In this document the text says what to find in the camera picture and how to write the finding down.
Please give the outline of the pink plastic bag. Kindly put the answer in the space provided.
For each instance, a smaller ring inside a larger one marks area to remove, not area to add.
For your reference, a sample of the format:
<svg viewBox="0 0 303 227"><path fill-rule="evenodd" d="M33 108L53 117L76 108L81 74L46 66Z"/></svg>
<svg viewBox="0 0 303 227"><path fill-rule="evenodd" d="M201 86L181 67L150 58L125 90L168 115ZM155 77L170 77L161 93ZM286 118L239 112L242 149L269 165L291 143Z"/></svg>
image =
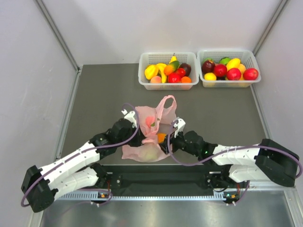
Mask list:
<svg viewBox="0 0 303 227"><path fill-rule="evenodd" d="M157 134L160 133L162 125L171 125L176 119L177 102L173 95L163 97L157 107L137 106L135 109L139 115L139 125L146 137L140 147L122 146L122 159L131 159L144 162L144 156L148 151L157 151L156 162L168 157L160 148Z"/></svg>

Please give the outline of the green orange mango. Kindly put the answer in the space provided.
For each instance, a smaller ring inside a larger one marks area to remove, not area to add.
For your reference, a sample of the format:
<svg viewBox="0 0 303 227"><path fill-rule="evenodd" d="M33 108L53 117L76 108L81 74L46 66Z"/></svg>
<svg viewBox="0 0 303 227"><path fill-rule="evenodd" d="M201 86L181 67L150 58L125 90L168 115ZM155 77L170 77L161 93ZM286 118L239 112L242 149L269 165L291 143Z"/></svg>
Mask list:
<svg viewBox="0 0 303 227"><path fill-rule="evenodd" d="M169 74L175 72L179 68L179 61L176 60L172 63L169 63L164 69L164 73L168 76Z"/></svg>

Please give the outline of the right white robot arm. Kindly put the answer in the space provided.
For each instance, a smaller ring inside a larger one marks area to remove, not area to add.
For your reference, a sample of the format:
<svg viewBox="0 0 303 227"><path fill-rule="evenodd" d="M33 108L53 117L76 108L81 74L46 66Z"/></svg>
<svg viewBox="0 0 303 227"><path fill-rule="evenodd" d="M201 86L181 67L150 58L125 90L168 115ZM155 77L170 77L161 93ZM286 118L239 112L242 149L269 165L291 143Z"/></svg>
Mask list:
<svg viewBox="0 0 303 227"><path fill-rule="evenodd" d="M223 166L221 182L226 187L244 181L272 181L293 187L303 173L299 156L271 139L249 146L224 146L204 141L194 131L165 136L160 148L165 154L187 152L200 164Z"/></svg>

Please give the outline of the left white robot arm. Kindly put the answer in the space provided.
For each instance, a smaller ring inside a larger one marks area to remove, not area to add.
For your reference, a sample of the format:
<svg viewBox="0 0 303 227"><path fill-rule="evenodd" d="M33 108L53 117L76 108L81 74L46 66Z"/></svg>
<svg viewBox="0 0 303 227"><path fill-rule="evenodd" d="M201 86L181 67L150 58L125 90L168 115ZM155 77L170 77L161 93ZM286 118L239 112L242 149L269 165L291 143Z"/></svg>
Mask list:
<svg viewBox="0 0 303 227"><path fill-rule="evenodd" d="M31 166L26 170L21 185L24 194L21 206L30 207L34 213L45 210L55 201L61 180L114 154L123 145L139 145L142 140L139 121L125 117L69 155L43 167Z"/></svg>

